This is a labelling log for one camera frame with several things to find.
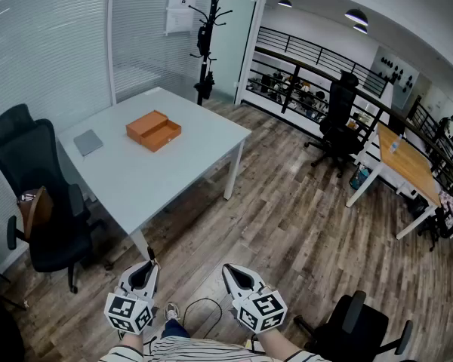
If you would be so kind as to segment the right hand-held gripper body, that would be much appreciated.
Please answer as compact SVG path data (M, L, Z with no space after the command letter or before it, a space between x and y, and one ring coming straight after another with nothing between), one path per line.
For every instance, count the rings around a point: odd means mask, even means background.
M263 333L282 325L288 310L279 291L269 287L234 299L233 307L237 321L254 333Z

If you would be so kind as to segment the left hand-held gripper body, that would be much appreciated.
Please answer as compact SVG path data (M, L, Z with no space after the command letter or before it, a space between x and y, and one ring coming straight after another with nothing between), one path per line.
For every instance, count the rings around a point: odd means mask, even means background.
M116 287L107 296L104 315L116 330L140 335L153 321L154 294L154 287L144 293Z

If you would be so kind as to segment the grey notebook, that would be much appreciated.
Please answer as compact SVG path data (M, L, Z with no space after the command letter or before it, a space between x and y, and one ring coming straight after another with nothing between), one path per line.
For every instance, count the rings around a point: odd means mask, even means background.
M87 130L75 137L73 139L73 142L75 143L75 146L79 150L82 157L85 157L86 155L103 146L103 142L92 129Z

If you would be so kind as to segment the orange box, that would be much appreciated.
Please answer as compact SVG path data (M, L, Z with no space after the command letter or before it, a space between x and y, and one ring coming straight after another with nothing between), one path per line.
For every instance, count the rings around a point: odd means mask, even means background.
M181 135L182 128L167 115L154 110L126 125L127 136L151 152Z

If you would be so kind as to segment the person's right forearm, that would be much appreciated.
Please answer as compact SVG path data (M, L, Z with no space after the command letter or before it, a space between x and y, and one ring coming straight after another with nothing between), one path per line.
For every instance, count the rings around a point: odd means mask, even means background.
M258 333L257 339L269 357L279 360L286 358L288 353L286 338L276 328Z

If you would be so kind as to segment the person's left forearm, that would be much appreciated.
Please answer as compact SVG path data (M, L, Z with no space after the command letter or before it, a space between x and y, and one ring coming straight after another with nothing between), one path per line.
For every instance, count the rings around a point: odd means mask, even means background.
M143 354L143 335L125 333L122 337L120 345L132 348L140 354Z

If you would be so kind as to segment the black office chair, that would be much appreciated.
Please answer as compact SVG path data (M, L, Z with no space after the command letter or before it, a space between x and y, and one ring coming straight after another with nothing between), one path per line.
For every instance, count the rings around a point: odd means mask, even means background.
M349 357L356 362L373 362L377 355L389 350L401 355L411 338L413 322L406 321L401 336L383 345L389 318L366 305L365 298L366 293L361 290L342 296L328 321L317 328L296 316L294 323L313 340L305 349L331 362L344 362Z
M41 186L54 202L51 219L34 226L29 241L25 241L24 228L18 229L17 218L9 218L8 248L15 249L17 241L27 243L33 268L42 273L67 270L69 290L77 293L74 267L91 256L91 233L97 227L106 228L106 223L102 219L88 222L91 213L81 189L68 183L60 168L53 124L45 118L33 119L25 103L0 115L0 171L16 204L22 193Z
M304 143L305 148L314 146L324 152L320 158L311 163L311 166L316 167L330 157L338 169L338 178L344 174L349 155L357 155L363 148L358 137L359 132L347 126L358 84L359 79L353 73L341 72L341 77L330 85L328 113L319 124L322 133L321 142Z

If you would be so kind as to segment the person's leg in jeans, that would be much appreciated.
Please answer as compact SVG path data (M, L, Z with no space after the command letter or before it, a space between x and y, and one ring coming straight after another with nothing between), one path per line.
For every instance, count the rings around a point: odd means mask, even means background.
M181 338L189 338L188 331L176 319L170 319L165 323L165 328L162 331L161 339L176 336Z

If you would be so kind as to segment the striped shirt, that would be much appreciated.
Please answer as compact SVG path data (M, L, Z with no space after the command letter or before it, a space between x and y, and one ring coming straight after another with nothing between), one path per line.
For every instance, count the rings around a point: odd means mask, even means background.
M153 343L149 354L125 345L117 345L99 362L330 362L317 354L299 351L285 361L264 354L255 354L239 345L210 339L169 336Z

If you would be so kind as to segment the white table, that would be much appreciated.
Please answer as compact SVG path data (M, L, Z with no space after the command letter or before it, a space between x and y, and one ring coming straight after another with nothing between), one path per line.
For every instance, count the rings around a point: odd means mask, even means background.
M157 152L127 137L126 125L158 110L182 128ZM103 146L82 157L73 139L92 129ZM224 198L233 192L245 139L250 130L162 88L110 106L60 133L58 140L88 190L134 242L144 259L148 244L141 232L220 159L230 156Z

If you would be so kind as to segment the brown bag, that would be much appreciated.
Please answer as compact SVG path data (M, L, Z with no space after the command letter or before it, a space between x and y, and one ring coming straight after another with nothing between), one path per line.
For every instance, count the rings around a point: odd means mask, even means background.
M17 205L23 218L24 238L29 241L33 227L44 225L51 219L54 202L48 190L41 186L22 193L17 199Z

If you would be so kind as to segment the teal bag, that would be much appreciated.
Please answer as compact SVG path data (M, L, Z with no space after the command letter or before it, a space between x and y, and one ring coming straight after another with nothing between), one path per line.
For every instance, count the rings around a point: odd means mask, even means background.
M370 174L371 169L369 167L366 167L364 164L359 164L350 178L349 184L351 188L357 191Z

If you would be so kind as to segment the distant cluttered workstations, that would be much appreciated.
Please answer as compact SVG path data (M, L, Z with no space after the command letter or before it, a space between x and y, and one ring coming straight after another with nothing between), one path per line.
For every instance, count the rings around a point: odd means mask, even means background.
M294 77L279 70L273 74L254 73L248 79L248 91L315 122L320 122L327 116L329 104L326 89L301 78L292 84Z

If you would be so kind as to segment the black folded umbrella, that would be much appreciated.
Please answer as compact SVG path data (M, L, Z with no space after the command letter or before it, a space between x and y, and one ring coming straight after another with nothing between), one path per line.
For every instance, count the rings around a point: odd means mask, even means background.
M211 96L212 88L214 86L213 72L208 71L204 81L200 81L194 85L194 88L198 92L197 103L200 105L203 100L208 100Z

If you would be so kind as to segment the wooden desk with white legs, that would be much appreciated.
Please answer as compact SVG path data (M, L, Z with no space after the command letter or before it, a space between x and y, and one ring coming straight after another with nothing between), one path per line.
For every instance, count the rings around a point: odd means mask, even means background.
M381 171L385 168L390 168L400 175L406 183L410 184L428 203L424 212L396 235L396 239L399 240L418 227L428 216L432 216L435 209L441 207L441 203L439 191L428 161L415 147L402 139L397 150L393 154L390 153L390 145L397 136L398 134L391 131L384 124L379 122L376 125L375 132L369 142L371 143L374 138L378 138L380 161L374 167L367 180L348 199L346 206L352 207Z

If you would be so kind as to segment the floral patterned cloth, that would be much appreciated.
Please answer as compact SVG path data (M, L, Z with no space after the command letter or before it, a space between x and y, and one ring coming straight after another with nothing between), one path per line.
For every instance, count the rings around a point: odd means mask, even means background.
M439 199L443 209L443 216L445 217L445 225L447 229L453 226L453 197L445 192L439 193Z

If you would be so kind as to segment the black metal railing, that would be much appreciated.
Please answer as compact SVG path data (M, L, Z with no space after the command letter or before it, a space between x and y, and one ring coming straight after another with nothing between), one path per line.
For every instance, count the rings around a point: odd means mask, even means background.
M447 136L435 139L438 122L419 99L404 115L395 109L395 94L408 93L413 87L413 76L404 76L402 69L397 69L391 75L372 72L332 50L262 26L257 34L248 79L255 75L254 71L273 74L277 70L292 75L292 84L301 78L326 89L328 103L331 83L341 77L342 71L353 73L359 79L359 84L347 125L359 132L362 143L368 142L379 122L390 126L392 130L403 128L405 139L429 161L439 187L453 196L453 143ZM317 139L322 137L318 130L320 122L274 104L283 117L293 116L293 123L302 131Z

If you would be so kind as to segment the white venetian blinds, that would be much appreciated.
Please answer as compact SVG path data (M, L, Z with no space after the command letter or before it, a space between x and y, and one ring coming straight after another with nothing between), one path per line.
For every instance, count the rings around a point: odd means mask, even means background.
M210 0L196 0L207 13ZM196 101L201 61L197 34L203 16L195 11L192 32L165 34L168 0L112 0L111 52L117 102L161 87Z
M20 103L56 131L111 103L107 0L0 0L0 115ZM0 173L0 263L15 197Z

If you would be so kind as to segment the black hanging pouch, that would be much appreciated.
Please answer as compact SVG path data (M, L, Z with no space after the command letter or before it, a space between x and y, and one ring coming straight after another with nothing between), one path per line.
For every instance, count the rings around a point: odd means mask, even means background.
M206 57L210 53L211 27L203 25L197 34L197 48L201 57Z

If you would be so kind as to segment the black coat rack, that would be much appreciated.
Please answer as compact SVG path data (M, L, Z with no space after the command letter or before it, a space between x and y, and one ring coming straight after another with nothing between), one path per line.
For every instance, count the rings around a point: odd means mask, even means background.
M188 5L188 8L193 9L203 16L203 19L199 20L202 26L199 28L197 34L197 48L199 50L199 55L190 54L191 57L202 61L199 82L194 85L194 88L197 91L197 104L199 106L202 106L203 100L208 100L210 98L214 86L211 63L217 59L211 57L211 38L213 29L215 26L225 26L225 23L218 23L217 19L233 12L232 10L221 12L221 7L218 5L219 1L220 0L210 0L208 14L192 5Z

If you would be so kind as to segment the white paper sheet small print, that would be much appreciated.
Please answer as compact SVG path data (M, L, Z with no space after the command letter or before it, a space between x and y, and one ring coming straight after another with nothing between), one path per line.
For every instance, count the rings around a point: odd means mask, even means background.
M191 8L167 8L165 34L192 32L193 17Z

